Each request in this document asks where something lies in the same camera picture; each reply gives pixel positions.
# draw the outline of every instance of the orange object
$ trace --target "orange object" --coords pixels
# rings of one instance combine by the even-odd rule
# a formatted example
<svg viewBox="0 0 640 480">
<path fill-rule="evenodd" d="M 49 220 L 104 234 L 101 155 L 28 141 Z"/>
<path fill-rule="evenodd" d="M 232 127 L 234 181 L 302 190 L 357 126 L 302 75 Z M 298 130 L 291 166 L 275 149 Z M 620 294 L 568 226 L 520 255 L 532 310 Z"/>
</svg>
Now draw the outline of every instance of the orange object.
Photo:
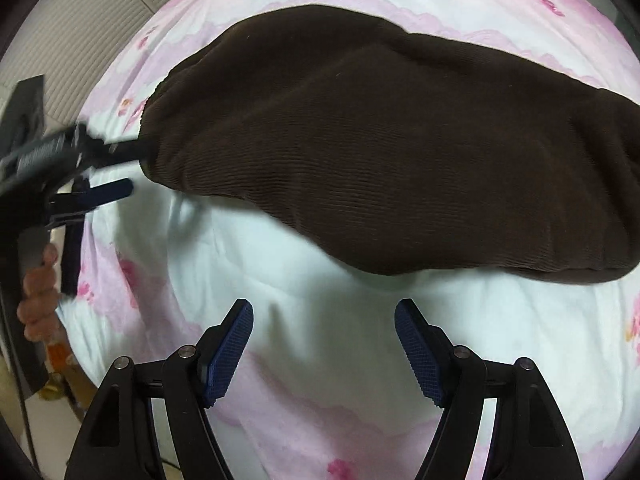
<svg viewBox="0 0 640 480">
<path fill-rule="evenodd" d="M 66 367 L 66 359 L 71 351 L 64 343 L 53 343 L 47 345 L 47 355 L 53 371 L 61 372 Z"/>
</svg>

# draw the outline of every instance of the black cable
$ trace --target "black cable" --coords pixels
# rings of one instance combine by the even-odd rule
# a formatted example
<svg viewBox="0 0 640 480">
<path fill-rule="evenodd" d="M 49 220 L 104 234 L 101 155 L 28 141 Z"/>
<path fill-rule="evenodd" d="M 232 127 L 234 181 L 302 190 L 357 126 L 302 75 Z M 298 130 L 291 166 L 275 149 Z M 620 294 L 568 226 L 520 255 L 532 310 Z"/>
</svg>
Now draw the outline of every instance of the black cable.
<svg viewBox="0 0 640 480">
<path fill-rule="evenodd" d="M 0 290 L 0 301 L 2 304 L 6 304 L 4 299 L 2 298 L 2 291 Z M 8 341 L 6 341 L 6 352 L 9 358 L 9 367 L 11 368 L 11 373 L 14 376 L 15 387 L 18 391 L 18 401 L 20 402 L 20 412 L 22 413 L 22 423 L 24 424 L 24 432 L 27 436 L 27 446 L 29 447 L 29 454 L 31 455 L 31 463 L 33 463 L 34 469 L 40 473 L 40 465 L 38 464 L 38 457 L 36 455 L 36 449 L 33 445 L 33 435 L 31 434 L 31 425 L 29 423 L 29 413 L 27 412 L 27 404 L 24 398 L 24 392 L 22 390 L 22 385 L 20 384 L 20 377 L 18 377 L 18 362 L 15 358 L 14 346 L 12 341 L 11 333 L 8 329 L 8 323 L 5 318 L 4 308 L 2 308 L 2 316 L 0 316 L 0 322 L 2 322 L 2 332 L 6 334 Z"/>
<path fill-rule="evenodd" d="M 160 459 L 162 461 L 163 464 L 167 464 L 170 465 L 171 467 L 173 467 L 174 469 L 177 469 L 178 471 L 182 471 L 182 469 L 180 469 L 177 465 L 175 465 L 172 462 L 169 462 L 168 460 L 165 460 L 164 458 Z"/>
</svg>

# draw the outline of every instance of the wrinkled fabric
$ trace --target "wrinkled fabric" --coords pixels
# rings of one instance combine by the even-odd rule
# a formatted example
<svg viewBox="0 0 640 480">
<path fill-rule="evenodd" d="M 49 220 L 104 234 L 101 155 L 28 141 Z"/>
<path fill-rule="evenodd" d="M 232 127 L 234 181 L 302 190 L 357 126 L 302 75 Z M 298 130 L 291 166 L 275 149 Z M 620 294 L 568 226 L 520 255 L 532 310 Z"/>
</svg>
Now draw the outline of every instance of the wrinkled fabric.
<svg viewBox="0 0 640 480">
<path fill-rule="evenodd" d="M 171 0 L 109 66 L 82 115 L 110 141 L 135 137 L 172 67 L 249 16 L 306 4 L 491 46 L 640 102 L 638 60 L 585 0 Z M 640 426 L 637 269 L 588 286 L 482 269 L 374 276 L 247 202 L 186 196 L 137 164 L 100 171 L 92 185 L 118 178 L 132 178 L 136 192 L 87 217 L 82 294 L 60 309 L 74 352 L 99 383 L 118 356 L 164 359 L 248 298 L 254 332 L 228 394 L 207 412 L 235 478 L 415 478 L 441 411 L 422 396 L 394 332 L 393 307 L 407 296 L 483 358 L 535 360 L 587 480 L 607 476 Z M 162 404 L 156 432 L 175 463 Z M 489 401 L 470 480 L 482 478 L 491 428 Z"/>
<path fill-rule="evenodd" d="M 171 70 L 140 139 L 151 180 L 248 200 L 365 272 L 595 283 L 640 260 L 640 107 L 350 10 L 234 25 Z"/>
</svg>

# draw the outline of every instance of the pink floral bedsheet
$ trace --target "pink floral bedsheet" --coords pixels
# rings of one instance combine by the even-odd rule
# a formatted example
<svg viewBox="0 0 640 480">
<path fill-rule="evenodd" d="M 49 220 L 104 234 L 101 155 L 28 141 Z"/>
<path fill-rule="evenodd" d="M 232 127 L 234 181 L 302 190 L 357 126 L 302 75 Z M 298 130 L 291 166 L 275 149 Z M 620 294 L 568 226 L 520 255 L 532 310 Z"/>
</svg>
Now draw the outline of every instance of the pink floral bedsheet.
<svg viewBox="0 0 640 480">
<path fill-rule="evenodd" d="M 638 60 L 584 0 L 171 0 L 109 67 L 82 115 L 110 140 L 136 136 L 146 99 L 178 62 L 246 17 L 305 4 L 505 50 L 640 102 Z M 248 298 L 254 334 L 228 395 L 210 410 L 238 478 L 414 478 L 440 412 L 421 397 L 393 332 L 392 309 L 405 296 L 485 358 L 535 359 L 587 479 L 602 480 L 640 426 L 638 270 L 580 287 L 480 270 L 367 276 L 248 206 L 179 196 L 136 165 L 92 183 L 124 176 L 136 194 L 88 217 L 78 297 L 60 316 L 99 382 L 118 355 L 164 358 Z M 490 419 L 468 478 L 481 477 Z"/>
</svg>

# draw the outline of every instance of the metal screw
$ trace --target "metal screw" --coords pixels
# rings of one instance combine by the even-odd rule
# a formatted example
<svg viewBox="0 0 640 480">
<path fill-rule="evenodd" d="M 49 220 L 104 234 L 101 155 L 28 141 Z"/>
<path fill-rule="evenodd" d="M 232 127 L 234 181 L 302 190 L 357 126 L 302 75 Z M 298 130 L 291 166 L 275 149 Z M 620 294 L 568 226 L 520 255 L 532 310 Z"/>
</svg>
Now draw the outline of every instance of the metal screw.
<svg viewBox="0 0 640 480">
<path fill-rule="evenodd" d="M 185 345 L 178 350 L 178 355 L 183 359 L 193 357 L 196 353 L 196 347 L 193 345 Z"/>
<path fill-rule="evenodd" d="M 130 359 L 128 357 L 125 357 L 125 356 L 118 357 L 113 362 L 113 367 L 116 370 L 122 370 L 123 368 L 126 368 L 127 366 L 129 366 L 129 362 L 130 362 Z"/>
<path fill-rule="evenodd" d="M 464 345 L 458 345 L 454 347 L 453 355 L 460 359 L 469 359 L 469 357 L 471 357 L 471 350 Z"/>
<path fill-rule="evenodd" d="M 525 370 L 533 370 L 536 367 L 535 363 L 528 357 L 518 359 L 518 364 Z"/>
</svg>

